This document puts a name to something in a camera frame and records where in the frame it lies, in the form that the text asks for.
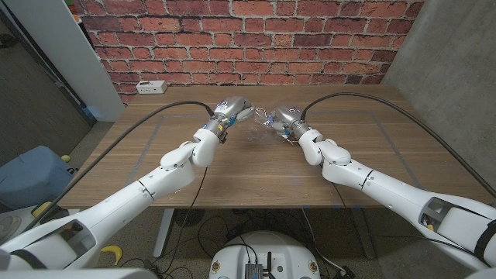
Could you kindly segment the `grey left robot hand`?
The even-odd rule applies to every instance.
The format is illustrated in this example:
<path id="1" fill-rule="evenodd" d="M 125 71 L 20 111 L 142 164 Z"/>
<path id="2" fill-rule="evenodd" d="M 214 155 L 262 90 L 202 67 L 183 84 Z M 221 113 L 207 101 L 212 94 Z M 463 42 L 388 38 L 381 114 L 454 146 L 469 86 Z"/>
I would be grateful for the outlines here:
<path id="1" fill-rule="evenodd" d="M 221 100 L 214 110 L 214 115 L 204 125 L 220 137 L 235 122 L 244 122 L 253 117 L 255 108 L 244 97 L 232 96 Z"/>

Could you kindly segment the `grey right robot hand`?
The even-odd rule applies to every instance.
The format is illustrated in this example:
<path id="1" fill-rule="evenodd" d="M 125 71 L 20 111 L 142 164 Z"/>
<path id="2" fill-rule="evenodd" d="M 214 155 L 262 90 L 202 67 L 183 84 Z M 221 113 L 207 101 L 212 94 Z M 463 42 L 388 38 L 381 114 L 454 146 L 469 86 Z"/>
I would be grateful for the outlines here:
<path id="1" fill-rule="evenodd" d="M 280 106 L 270 113 L 270 127 L 285 139 L 299 140 L 311 128 L 301 119 L 301 110 L 296 107 Z"/>

